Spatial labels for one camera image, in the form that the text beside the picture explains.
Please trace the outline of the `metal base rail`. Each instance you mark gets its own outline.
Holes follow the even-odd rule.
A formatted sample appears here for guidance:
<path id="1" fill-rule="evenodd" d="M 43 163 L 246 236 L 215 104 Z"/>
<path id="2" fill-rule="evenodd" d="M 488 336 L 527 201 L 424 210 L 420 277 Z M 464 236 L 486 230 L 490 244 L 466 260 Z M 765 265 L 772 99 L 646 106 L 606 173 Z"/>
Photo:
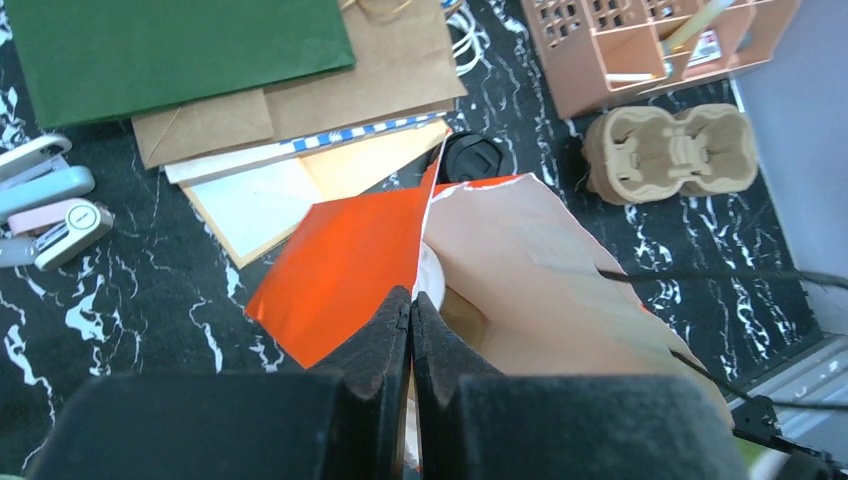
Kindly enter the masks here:
<path id="1" fill-rule="evenodd" d="M 777 369 L 759 377 L 747 388 L 752 396 L 773 402 L 847 402 L 847 337 L 829 335 Z M 729 403 L 736 427 L 766 433 L 778 430 L 787 439 L 832 455 L 847 464 L 847 414 L 845 412 L 789 409 L 775 405 L 770 411 L 735 398 Z"/>

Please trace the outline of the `orange paper bag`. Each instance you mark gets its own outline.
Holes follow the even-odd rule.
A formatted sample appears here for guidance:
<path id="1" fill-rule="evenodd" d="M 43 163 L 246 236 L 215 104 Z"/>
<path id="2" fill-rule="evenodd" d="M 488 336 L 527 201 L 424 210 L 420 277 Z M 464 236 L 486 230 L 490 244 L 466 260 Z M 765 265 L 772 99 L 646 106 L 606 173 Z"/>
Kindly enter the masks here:
<path id="1" fill-rule="evenodd" d="M 311 367 L 360 330 L 392 287 L 426 289 L 439 262 L 461 335 L 508 374 L 688 377 L 730 421 L 684 341 L 646 310 L 619 264 L 531 174 L 419 187 L 313 206 L 247 312 Z"/>

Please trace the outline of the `green paper bag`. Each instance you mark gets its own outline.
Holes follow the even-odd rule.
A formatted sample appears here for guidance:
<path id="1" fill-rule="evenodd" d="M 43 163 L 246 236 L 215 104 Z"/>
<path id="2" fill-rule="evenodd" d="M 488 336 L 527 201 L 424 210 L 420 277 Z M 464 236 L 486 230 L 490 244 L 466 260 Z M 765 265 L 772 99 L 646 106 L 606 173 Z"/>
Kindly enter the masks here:
<path id="1" fill-rule="evenodd" d="M 46 128 L 127 118 L 355 64 L 334 1 L 9 1 Z"/>

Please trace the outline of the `pink desk file organizer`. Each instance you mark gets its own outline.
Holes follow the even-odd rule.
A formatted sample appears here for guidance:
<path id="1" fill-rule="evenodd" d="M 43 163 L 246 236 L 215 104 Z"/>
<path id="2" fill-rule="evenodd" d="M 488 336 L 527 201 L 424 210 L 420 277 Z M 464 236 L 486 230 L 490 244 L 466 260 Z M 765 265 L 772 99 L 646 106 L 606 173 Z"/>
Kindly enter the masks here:
<path id="1" fill-rule="evenodd" d="M 524 1 L 556 112 L 570 119 L 766 63 L 798 1 Z"/>

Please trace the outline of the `striped paper bag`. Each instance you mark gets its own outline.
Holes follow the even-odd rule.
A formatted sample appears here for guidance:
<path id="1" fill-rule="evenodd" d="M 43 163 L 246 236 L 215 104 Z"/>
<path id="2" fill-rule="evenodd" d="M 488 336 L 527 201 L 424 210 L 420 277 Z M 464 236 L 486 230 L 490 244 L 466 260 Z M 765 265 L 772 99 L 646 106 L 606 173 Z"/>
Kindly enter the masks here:
<path id="1" fill-rule="evenodd" d="M 441 118 L 426 120 L 301 158 L 183 181 L 179 187 L 241 269 L 289 237 L 313 205 L 364 193 L 450 132 Z"/>

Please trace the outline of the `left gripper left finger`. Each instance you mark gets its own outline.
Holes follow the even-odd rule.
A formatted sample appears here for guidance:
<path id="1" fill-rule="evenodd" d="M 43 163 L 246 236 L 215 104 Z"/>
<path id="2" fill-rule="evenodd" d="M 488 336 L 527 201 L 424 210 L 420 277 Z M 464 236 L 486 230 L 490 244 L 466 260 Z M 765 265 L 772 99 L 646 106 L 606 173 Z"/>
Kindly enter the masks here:
<path id="1" fill-rule="evenodd" d="M 89 381 L 30 479 L 400 479 L 411 296 L 312 368 Z"/>

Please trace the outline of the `brown kraft paper bag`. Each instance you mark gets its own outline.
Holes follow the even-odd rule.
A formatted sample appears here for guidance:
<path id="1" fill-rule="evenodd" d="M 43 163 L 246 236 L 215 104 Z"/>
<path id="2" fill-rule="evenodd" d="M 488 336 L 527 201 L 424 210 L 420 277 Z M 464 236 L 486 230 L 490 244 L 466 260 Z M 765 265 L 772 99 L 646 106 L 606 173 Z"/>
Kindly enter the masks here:
<path id="1" fill-rule="evenodd" d="M 466 95 L 439 2 L 358 1 L 341 16 L 353 68 L 136 116 L 144 166 L 447 112 Z"/>

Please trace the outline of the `stack of pulp cup carriers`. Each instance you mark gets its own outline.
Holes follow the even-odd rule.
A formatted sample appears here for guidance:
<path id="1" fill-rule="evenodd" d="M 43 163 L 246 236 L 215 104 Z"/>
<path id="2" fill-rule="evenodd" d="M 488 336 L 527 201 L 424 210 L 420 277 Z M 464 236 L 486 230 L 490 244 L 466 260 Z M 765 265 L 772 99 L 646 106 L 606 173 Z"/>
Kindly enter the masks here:
<path id="1" fill-rule="evenodd" d="M 751 122 L 725 103 L 675 114 L 654 106 L 615 108 L 592 122 L 582 154 L 587 189 L 614 205 L 737 193 L 759 172 Z"/>

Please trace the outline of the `single white cup lid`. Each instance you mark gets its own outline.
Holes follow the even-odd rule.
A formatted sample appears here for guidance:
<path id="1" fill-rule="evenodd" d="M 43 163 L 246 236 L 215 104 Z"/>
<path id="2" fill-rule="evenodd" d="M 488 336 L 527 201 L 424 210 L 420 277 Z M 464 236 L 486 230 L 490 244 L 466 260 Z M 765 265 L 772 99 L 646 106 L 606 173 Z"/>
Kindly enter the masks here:
<path id="1" fill-rule="evenodd" d="M 440 310 L 446 290 L 444 271 L 436 252 L 426 243 L 422 243 L 412 299 L 415 300 L 420 293 L 426 293 L 434 307 Z"/>

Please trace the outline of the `black cup lids stack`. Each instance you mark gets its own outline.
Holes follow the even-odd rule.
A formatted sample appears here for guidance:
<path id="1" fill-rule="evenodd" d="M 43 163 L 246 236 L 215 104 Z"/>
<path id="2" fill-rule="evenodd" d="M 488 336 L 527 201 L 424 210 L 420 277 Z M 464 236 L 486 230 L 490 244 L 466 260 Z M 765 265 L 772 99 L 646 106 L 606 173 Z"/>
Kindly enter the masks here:
<path id="1" fill-rule="evenodd" d="M 513 170 L 499 142 L 479 133 L 458 132 L 445 141 L 437 180 L 439 184 L 462 183 L 510 175 Z"/>

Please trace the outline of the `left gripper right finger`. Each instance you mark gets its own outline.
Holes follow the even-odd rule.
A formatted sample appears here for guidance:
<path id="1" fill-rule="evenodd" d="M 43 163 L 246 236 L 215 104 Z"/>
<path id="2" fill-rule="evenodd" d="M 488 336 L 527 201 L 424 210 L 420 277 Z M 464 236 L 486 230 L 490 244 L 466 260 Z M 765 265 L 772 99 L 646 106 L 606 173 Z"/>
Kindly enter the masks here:
<path id="1" fill-rule="evenodd" d="M 426 479 L 743 479 L 726 420 L 685 375 L 509 376 L 410 311 Z"/>

